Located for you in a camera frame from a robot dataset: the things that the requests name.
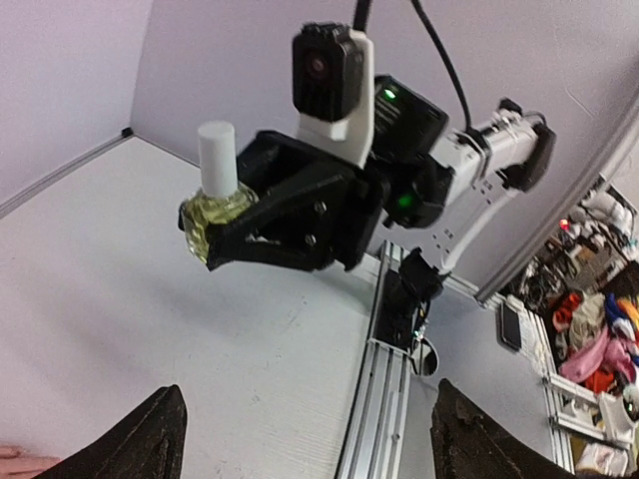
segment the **black phone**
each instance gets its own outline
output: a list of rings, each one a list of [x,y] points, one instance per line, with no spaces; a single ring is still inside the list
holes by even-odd
[[[499,338],[514,351],[521,349],[521,328],[519,313],[505,302],[501,304],[499,313]]]

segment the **cable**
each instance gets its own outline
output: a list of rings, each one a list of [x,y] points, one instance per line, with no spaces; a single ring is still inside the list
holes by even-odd
[[[371,3],[372,0],[357,0],[357,3],[355,4],[355,13],[352,17],[353,30],[365,33]]]
[[[457,73],[455,72],[455,68],[452,66],[452,62],[450,61],[450,57],[446,53],[446,49],[444,48],[441,40],[439,39],[439,35],[435,31],[435,27],[432,26],[426,12],[423,11],[423,7],[421,6],[421,2],[419,0],[410,0],[412,7],[415,9],[421,24],[424,26],[428,35],[430,35],[430,39],[432,43],[434,43],[437,52],[439,52],[439,56],[441,57],[441,61],[443,62],[446,70],[448,71],[448,76],[450,76],[450,80],[452,81],[452,85],[455,87],[455,92],[457,93],[457,97],[459,98],[459,103],[461,104],[461,109],[463,110],[464,121],[466,123],[465,131],[466,133],[470,133],[472,131],[472,121],[470,120],[470,110],[468,109],[468,103],[466,102],[466,96],[463,93],[463,88],[461,87],[461,83],[459,82],[459,77],[457,77]]]
[[[548,125],[548,122],[546,122],[546,116],[541,112],[526,112],[523,114],[523,118],[538,118],[541,120],[541,123],[546,126]]]

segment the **transparent bottle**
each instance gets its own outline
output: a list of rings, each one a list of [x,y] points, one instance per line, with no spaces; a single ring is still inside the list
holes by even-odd
[[[199,189],[182,205],[182,223],[191,253],[206,264],[209,256],[207,227],[231,222],[258,200],[258,195],[242,183],[239,183],[238,189],[226,198],[207,197],[202,189]]]

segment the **red cloth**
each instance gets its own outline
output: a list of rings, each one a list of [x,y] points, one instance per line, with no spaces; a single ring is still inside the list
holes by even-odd
[[[586,379],[584,386],[595,394],[599,394],[600,392],[608,392],[614,382],[615,375],[612,372],[598,369]]]
[[[581,296],[576,292],[571,292],[561,302],[561,305],[552,314],[552,323],[557,332],[568,330],[572,322],[572,313],[579,307],[579,304],[581,304]]]

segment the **camera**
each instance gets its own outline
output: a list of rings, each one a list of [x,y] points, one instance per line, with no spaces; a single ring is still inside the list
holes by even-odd
[[[337,23],[310,23],[293,40],[293,103],[304,115],[337,122],[359,103],[363,52]]]

